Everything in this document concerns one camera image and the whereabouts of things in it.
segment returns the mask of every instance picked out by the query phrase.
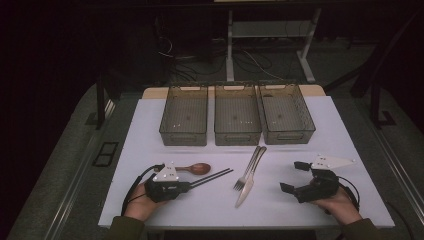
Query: knife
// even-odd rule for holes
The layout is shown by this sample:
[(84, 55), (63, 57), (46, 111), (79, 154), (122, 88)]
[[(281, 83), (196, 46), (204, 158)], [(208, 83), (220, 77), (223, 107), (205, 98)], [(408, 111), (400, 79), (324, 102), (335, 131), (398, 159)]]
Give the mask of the knife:
[(244, 185), (243, 190), (241, 191), (240, 196), (237, 199), (236, 208), (238, 208), (246, 199), (247, 195), (249, 195), (249, 192), (253, 187), (253, 175), (255, 174), (255, 170), (259, 164), (259, 160), (261, 160), (262, 155), (265, 153), (266, 149), (267, 149), (266, 147), (260, 148), (258, 156), (256, 157), (256, 160), (253, 163), (253, 166), (250, 170), (249, 176), (247, 177), (246, 184)]

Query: white table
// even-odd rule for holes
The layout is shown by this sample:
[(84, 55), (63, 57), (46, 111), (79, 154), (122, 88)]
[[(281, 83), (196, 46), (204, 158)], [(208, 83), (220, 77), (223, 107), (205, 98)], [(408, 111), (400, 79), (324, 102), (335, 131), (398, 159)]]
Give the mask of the white table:
[[(333, 217), (318, 207), (309, 203), (299, 204), (294, 196), (280, 190), (280, 182), (295, 187), (308, 184), (312, 179), (311, 172), (296, 170), (293, 162), (312, 162), (318, 154), (355, 159), (355, 165), (335, 169), (334, 172), (358, 188), (363, 217), (370, 218), (377, 227), (394, 226), (330, 97), (319, 96), (322, 94), (305, 97), (317, 129), (310, 142), (267, 146), (254, 177), (253, 189), (236, 209), (234, 205), (239, 192), (233, 190), (233, 186), (244, 173), (255, 146), (215, 146), (213, 98), (209, 102), (206, 147), (164, 146), (159, 125), (166, 92), (159, 92), (162, 94), (158, 95), (159, 99), (147, 97), (139, 100), (99, 220), (100, 226), (109, 227), (113, 217), (120, 215), (123, 199), (138, 175), (152, 165), (171, 161), (175, 166), (209, 163), (212, 166), (209, 174), (226, 168), (234, 171), (180, 194), (146, 222), (149, 229), (317, 229), (337, 226)], [(263, 139), (260, 145), (265, 146)], [(185, 172), (179, 172), (179, 176), (181, 181), (188, 182), (203, 177)]]

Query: hand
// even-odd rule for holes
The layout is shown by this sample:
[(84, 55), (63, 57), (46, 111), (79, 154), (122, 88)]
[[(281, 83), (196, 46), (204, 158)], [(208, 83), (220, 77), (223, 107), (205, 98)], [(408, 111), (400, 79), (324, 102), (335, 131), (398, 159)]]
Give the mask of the hand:
[(130, 201), (125, 210), (124, 216), (146, 221), (152, 213), (167, 203), (167, 201), (155, 203), (149, 197), (144, 196), (146, 190), (144, 183), (139, 184), (131, 194)]
[(336, 195), (331, 198), (319, 199), (311, 203), (328, 210), (342, 225), (347, 225), (362, 219), (362, 216), (359, 214), (358, 210), (356, 210), (349, 195), (341, 187), (337, 190)]

